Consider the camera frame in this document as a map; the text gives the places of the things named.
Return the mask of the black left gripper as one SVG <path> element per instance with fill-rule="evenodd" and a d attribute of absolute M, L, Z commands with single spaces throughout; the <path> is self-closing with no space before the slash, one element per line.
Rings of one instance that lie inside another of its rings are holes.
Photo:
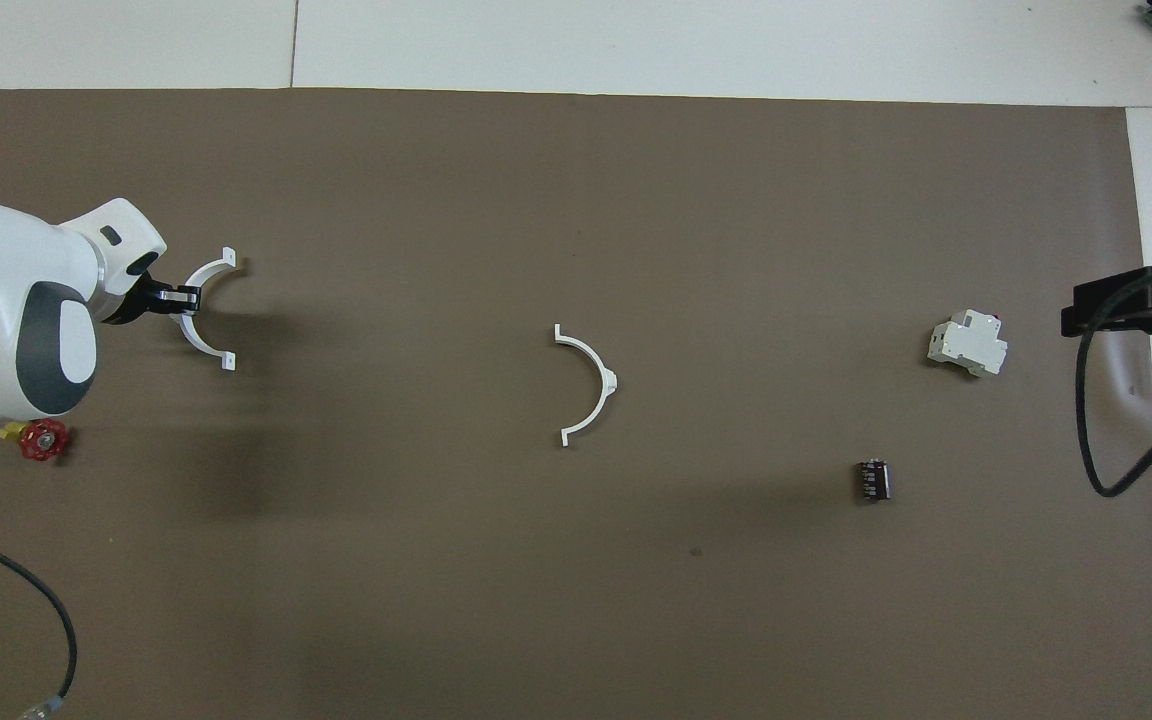
<path fill-rule="evenodd" d="M 99 281 L 99 323 L 123 325 L 142 314 L 196 314 L 200 286 L 164 286 L 150 273 L 152 263 L 104 272 Z"/>

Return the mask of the white half-ring pipe clamp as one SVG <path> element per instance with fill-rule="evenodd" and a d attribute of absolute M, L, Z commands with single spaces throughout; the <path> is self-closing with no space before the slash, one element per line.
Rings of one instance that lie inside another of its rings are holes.
<path fill-rule="evenodd" d="M 562 448 L 570 448 L 573 446 L 573 437 L 585 432 L 594 420 L 600 418 L 604 414 L 605 406 L 608 404 L 609 397 L 617 392 L 620 388 L 620 378 L 617 373 L 605 364 L 602 355 L 594 350 L 594 347 L 579 338 L 571 336 L 563 331 L 562 324 L 556 323 L 553 325 L 553 342 L 554 344 L 573 348 L 573 350 L 585 356 L 589 361 L 591 367 L 594 369 L 596 377 L 598 377 L 598 396 L 596 396 L 594 406 L 591 406 L 591 410 L 584 418 L 577 420 L 568 427 L 559 429 L 559 446 Z"/>
<path fill-rule="evenodd" d="M 237 251 L 234 250 L 233 247 L 221 247 L 219 258 L 211 260 L 210 263 L 202 264 L 197 270 L 194 270 L 194 272 L 185 279 L 184 285 L 200 286 L 202 305 L 204 305 L 204 290 L 206 285 L 211 281 L 215 281 L 215 279 L 220 275 L 237 272 Z M 198 310 L 196 314 L 170 314 L 170 318 L 179 325 L 179 329 L 182 332 L 183 338 L 189 346 L 195 348 L 195 350 L 200 351 L 200 354 L 215 357 L 220 369 L 223 369 L 223 372 L 236 372 L 236 353 L 212 347 L 205 338 L 200 336 L 200 332 L 198 332 L 195 319 L 198 313 L 200 313 L 200 310 Z"/>

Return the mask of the white circuit breaker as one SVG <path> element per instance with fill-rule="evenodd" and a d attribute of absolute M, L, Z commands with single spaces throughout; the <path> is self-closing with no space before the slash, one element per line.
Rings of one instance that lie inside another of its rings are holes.
<path fill-rule="evenodd" d="M 933 363 L 963 367 L 973 377 L 996 377 L 1009 353 L 1001 329 L 1002 323 L 996 314 L 961 310 L 946 323 L 935 325 L 925 357 Z"/>

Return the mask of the brown table mat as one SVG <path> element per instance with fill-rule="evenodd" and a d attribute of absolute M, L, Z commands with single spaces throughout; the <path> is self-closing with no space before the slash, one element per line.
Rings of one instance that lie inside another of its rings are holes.
<path fill-rule="evenodd" d="M 1087 486 L 1060 333 L 1142 264 L 1124 109 L 0 92 L 0 204 L 113 197 L 166 282 L 236 249 L 237 369 L 104 327 L 73 450 L 0 441 L 58 720 L 1152 720 L 1152 473 Z"/>

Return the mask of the red-handled brass valve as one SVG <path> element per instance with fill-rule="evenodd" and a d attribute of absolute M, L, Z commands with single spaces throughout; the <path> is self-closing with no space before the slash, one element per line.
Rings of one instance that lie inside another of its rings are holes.
<path fill-rule="evenodd" d="M 58 457 L 70 444 L 70 430 L 63 420 L 9 420 L 0 427 L 0 439 L 18 448 L 20 456 L 38 462 Z"/>

